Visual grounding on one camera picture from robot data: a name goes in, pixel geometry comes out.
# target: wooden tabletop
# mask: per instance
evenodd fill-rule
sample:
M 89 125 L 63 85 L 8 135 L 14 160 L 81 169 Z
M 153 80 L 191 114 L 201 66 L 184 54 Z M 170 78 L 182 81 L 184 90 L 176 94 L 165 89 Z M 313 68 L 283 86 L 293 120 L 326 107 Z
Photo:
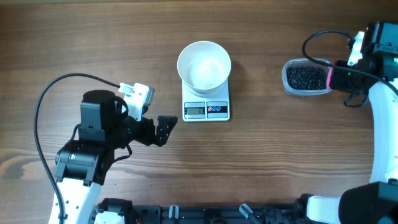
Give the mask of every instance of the wooden tabletop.
M 368 22 L 396 19 L 397 5 L 268 0 L 0 6 L 0 223 L 49 219 L 53 190 L 36 150 L 33 115 L 47 83 L 66 73 L 153 86 L 145 117 L 179 118 L 165 146 L 131 143 L 132 157 L 112 166 L 99 202 L 293 202 L 302 193 L 339 196 L 366 184 L 373 162 L 370 105 L 345 108 L 347 94 L 337 91 L 286 95 L 281 71 L 288 60 L 303 57 L 310 34 L 341 29 L 355 35 Z M 220 44 L 232 59 L 228 122 L 182 120 L 177 58 L 198 40 Z M 308 52 L 329 60 L 349 55 L 346 38 L 333 34 L 315 39 Z M 52 172 L 56 153 L 80 122 L 84 92 L 94 89 L 117 92 L 69 78 L 46 94 L 39 138 Z

